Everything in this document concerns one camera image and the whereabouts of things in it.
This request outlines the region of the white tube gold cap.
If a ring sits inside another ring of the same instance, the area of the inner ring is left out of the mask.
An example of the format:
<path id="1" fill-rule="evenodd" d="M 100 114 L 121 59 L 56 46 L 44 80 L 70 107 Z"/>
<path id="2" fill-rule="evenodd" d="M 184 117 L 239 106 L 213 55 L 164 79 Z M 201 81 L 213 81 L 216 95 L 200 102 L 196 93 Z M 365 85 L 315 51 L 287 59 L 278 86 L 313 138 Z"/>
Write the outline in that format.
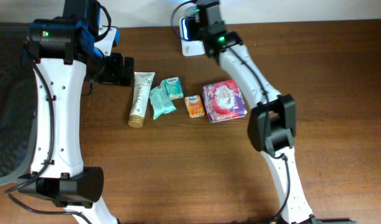
<path id="1" fill-rule="evenodd" d="M 148 106 L 149 93 L 153 84 L 154 72 L 134 73 L 133 105 L 129 114 L 128 124 L 133 128 L 142 128 Z"/>

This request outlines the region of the teal wet wipes pack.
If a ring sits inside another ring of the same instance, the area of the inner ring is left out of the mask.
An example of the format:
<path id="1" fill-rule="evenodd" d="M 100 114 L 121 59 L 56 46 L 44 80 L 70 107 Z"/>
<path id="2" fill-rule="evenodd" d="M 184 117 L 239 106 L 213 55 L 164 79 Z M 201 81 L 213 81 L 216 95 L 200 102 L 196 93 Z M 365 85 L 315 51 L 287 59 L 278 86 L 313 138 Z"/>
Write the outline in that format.
<path id="1" fill-rule="evenodd" d="M 176 110 L 163 84 L 160 84 L 150 91 L 149 99 L 153 107 L 153 119 L 157 119 L 162 114 L 169 114 Z"/>

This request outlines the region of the green tissue pack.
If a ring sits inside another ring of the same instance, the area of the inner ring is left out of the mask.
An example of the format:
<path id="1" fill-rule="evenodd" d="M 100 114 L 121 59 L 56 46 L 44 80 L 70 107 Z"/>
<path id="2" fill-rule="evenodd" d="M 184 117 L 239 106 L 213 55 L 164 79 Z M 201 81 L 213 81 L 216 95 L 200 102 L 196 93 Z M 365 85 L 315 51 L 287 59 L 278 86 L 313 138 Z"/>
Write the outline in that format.
<path id="1" fill-rule="evenodd" d="M 164 87 L 171 100 L 177 100 L 184 97 L 179 77 L 165 79 L 161 82 L 161 85 Z"/>

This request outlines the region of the orange tissue pack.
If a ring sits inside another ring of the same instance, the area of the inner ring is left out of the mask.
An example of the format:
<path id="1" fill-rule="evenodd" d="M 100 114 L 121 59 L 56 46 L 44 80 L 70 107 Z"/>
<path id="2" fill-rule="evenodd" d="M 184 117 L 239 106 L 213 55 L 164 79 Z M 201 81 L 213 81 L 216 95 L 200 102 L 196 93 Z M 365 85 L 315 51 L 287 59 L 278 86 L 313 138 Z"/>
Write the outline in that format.
<path id="1" fill-rule="evenodd" d="M 199 118 L 205 115 L 204 106 L 199 95 L 185 97 L 185 104 L 190 118 Z"/>

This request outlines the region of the red purple floral pack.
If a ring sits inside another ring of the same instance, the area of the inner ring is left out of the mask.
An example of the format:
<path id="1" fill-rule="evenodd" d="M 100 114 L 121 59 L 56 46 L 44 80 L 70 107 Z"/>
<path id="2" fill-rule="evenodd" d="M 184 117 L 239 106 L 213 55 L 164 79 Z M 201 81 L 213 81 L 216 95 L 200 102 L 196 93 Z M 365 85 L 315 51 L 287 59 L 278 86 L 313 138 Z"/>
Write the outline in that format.
<path id="1" fill-rule="evenodd" d="M 243 96 L 234 80 L 226 80 L 203 87 L 202 93 L 207 117 L 218 123 L 247 115 Z"/>

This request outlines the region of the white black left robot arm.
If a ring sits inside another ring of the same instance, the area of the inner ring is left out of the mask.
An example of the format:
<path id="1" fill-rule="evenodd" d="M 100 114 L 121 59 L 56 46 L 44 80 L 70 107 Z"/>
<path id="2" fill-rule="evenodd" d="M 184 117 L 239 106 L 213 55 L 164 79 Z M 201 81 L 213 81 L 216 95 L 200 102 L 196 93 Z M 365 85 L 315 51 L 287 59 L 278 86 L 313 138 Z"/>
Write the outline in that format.
<path id="1" fill-rule="evenodd" d="M 24 53 L 37 82 L 37 129 L 29 172 L 16 190 L 51 201 L 58 215 L 79 223 L 117 223 L 102 197 L 104 174 L 87 167 L 80 149 L 80 101 L 84 81 L 129 86 L 134 60 L 112 52 L 118 29 L 100 24 L 108 14 L 98 1 L 66 1 L 63 14 L 35 20 Z"/>

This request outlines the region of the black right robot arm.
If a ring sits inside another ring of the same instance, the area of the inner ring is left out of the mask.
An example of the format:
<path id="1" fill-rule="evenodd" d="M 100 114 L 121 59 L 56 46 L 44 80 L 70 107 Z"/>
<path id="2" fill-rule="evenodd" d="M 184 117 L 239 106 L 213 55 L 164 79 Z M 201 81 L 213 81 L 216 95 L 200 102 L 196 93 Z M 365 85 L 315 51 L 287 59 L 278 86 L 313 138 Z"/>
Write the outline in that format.
<path id="1" fill-rule="evenodd" d="M 235 31 L 228 31 L 216 0 L 194 1 L 195 34 L 205 53 L 237 83 L 251 109 L 248 138 L 265 159 L 280 201 L 272 223 L 317 223 L 295 162 L 296 102 L 282 95 L 253 62 Z"/>

